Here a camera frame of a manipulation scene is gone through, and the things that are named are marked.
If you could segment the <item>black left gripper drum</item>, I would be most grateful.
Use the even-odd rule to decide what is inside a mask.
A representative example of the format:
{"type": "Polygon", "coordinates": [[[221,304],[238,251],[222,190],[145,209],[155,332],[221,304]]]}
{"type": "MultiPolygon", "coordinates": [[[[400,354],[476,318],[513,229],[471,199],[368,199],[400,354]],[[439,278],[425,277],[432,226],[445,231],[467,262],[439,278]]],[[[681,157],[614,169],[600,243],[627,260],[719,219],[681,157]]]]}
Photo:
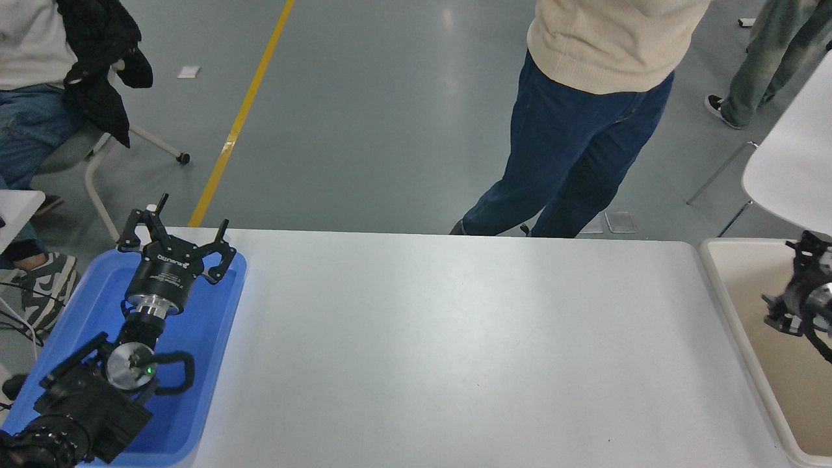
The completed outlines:
{"type": "Polygon", "coordinates": [[[181,314],[203,269],[196,244],[187,240],[155,240],[143,247],[142,258],[124,298],[133,306],[143,299],[160,298],[168,303],[167,314],[181,314]]]}

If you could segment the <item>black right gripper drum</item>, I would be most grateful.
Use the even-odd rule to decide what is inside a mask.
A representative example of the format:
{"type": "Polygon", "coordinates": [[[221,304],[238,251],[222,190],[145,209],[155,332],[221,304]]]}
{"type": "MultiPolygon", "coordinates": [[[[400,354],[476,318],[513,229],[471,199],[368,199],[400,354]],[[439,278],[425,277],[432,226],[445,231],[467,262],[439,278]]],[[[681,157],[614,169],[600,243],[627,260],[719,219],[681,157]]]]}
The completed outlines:
{"type": "Polygon", "coordinates": [[[809,296],[819,285],[817,270],[802,270],[795,272],[783,293],[785,316],[799,317],[803,320],[814,320],[815,312],[808,305],[809,296]]]}

